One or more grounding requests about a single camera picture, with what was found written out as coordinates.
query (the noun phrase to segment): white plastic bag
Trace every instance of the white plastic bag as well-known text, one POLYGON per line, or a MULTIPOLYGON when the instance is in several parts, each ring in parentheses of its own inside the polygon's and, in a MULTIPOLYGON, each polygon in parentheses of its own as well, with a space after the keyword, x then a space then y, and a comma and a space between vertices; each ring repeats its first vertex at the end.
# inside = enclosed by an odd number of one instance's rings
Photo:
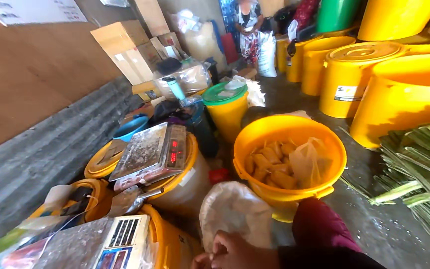
POLYGON ((213 252, 218 230, 240 233, 250 244, 271 248, 271 207, 247 186, 222 182, 213 186, 200 209, 200 226, 205 251, 213 252))
POLYGON ((324 182, 331 160, 326 157, 326 147, 322 140, 314 137, 290 153, 293 177, 298 180, 299 189, 309 189, 324 182))
POLYGON ((258 60, 258 73, 260 76, 275 77, 276 39, 273 31, 269 34, 260 32, 260 58, 258 60))

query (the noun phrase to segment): white paper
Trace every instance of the white paper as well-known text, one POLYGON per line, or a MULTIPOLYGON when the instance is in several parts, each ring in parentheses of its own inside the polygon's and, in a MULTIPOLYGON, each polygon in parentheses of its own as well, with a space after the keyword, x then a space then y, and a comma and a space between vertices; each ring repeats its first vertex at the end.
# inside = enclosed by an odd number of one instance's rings
POLYGON ((87 21, 74 0, 0 0, 4 26, 73 21, 87 21))

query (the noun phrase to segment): label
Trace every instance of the label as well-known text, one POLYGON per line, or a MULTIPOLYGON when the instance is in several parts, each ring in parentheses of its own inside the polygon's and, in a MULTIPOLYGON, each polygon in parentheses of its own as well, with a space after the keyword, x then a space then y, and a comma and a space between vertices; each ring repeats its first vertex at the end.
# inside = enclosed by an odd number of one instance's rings
POLYGON ((338 86, 334 99, 338 101, 361 101, 364 88, 358 89, 357 86, 338 86))

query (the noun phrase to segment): plywood wall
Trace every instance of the plywood wall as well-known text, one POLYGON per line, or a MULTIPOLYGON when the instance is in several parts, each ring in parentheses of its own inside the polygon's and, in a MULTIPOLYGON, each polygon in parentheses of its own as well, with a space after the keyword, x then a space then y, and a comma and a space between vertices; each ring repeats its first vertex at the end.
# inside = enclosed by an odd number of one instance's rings
POLYGON ((121 75, 95 28, 0 24, 0 144, 121 75))

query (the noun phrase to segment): lid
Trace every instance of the lid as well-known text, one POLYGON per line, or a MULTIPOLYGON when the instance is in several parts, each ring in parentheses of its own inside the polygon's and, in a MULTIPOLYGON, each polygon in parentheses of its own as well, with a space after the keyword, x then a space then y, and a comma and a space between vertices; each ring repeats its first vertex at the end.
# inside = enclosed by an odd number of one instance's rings
POLYGON ((223 105, 237 100, 242 97, 248 90, 248 86, 244 86, 237 89, 225 89, 225 85, 228 82, 218 83, 215 86, 208 88, 202 98, 204 99, 205 105, 223 105))
POLYGON ((340 47, 328 55, 335 61, 371 61, 388 58, 403 51, 404 46, 394 42, 364 42, 340 47))

